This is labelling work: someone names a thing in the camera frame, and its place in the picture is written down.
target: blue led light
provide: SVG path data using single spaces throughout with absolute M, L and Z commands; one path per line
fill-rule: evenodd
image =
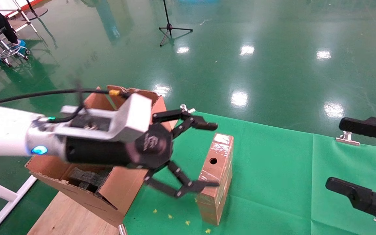
M 47 148 L 44 147 L 44 146 L 42 146 L 42 145 L 39 145 L 39 146 L 34 147 L 31 150 L 31 153 L 32 154 L 37 154 L 37 155 L 42 155 L 42 154 L 47 153 Z

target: small cardboard box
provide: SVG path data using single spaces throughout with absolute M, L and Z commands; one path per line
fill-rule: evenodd
M 131 93 L 137 92 L 152 100 L 152 113 L 166 111 L 163 97 L 158 96 L 155 92 L 134 88 L 125 89 L 121 86 L 111 85 L 107 86 L 107 89 L 129 91 Z M 107 98 L 107 95 L 93 93 L 85 100 L 85 105 L 87 108 L 116 110 L 117 107 L 120 107 L 124 103 L 123 98 L 110 98 L 112 102 Z M 164 122 L 162 125 L 171 130 L 175 122 Z M 143 184 L 143 177 L 147 172 L 145 169 L 114 167 L 97 191 L 90 192 L 73 185 L 72 181 L 68 179 L 69 173 L 75 167 L 96 173 L 105 170 L 106 167 L 100 165 L 70 164 L 63 162 L 56 156 L 33 156 L 25 166 L 37 179 L 63 192 L 115 227 L 118 227 L 122 223 L 124 216 Z
M 218 181 L 219 187 L 206 187 L 197 196 L 201 217 L 207 223 L 218 226 L 223 214 L 230 187 L 234 138 L 216 133 L 201 170 L 199 180 Z

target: stool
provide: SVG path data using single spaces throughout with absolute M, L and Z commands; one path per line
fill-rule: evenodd
M 3 27 L 0 29 L 0 35 L 3 34 L 5 32 L 6 28 Z M 25 60 L 28 60 L 28 56 L 30 54 L 30 51 L 25 48 L 24 46 L 11 46 L 9 47 L 4 41 L 2 41 L 0 39 L 0 47 L 3 49 L 3 51 L 0 53 L 0 58 L 1 58 L 1 61 L 6 64 L 8 67 L 12 67 L 12 65 L 9 63 L 8 61 L 8 58 L 10 58 L 11 56 L 15 56 L 17 58 L 21 57 Z M 20 50 L 21 49 L 25 49 L 25 53 L 26 55 L 23 55 L 20 53 Z

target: green epoxy floor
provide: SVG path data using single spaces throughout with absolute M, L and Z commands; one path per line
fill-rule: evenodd
M 154 90 L 168 109 L 338 136 L 343 116 L 376 116 L 376 0 L 168 1 L 174 27 L 194 32 L 159 43 L 161 0 L 52 0 L 20 31 L 34 59 L 0 67 L 0 98 L 108 84 Z M 185 31 L 173 31 L 174 37 Z M 73 95 L 7 104 L 55 115 Z M 376 145 L 376 139 L 356 137 Z M 0 183 L 16 190 L 27 159 L 0 158 Z M 0 235 L 24 235 L 56 191 L 37 183 Z M 0 199 L 0 209 L 4 205 Z

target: white metal frame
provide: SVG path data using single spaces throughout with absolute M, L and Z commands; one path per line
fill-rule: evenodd
M 37 178 L 30 176 L 28 180 L 18 189 L 17 192 L 13 192 L 4 186 L 0 185 L 0 198 L 5 199 L 8 203 L 0 211 L 0 224 L 9 215 L 12 209 L 17 205 L 21 198 L 26 194 L 30 187 L 36 182 Z
M 12 0 L 12 2 L 15 4 L 15 6 L 17 7 L 17 9 L 0 9 L 0 13 L 2 15 L 5 15 L 3 14 L 2 12 L 11 12 L 9 15 L 5 15 L 7 16 L 8 18 L 11 18 L 15 15 L 17 15 L 18 13 L 21 13 L 22 17 L 27 21 L 26 24 L 22 25 L 21 27 L 17 28 L 17 29 L 14 29 L 15 33 L 17 33 L 18 31 L 20 31 L 21 29 L 25 28 L 27 25 L 30 25 L 31 28 L 33 28 L 34 32 L 37 33 L 37 30 L 36 28 L 34 28 L 34 25 L 30 22 L 30 20 L 27 18 L 27 15 L 24 13 L 24 11 L 21 9 L 21 6 L 17 3 L 16 0 Z

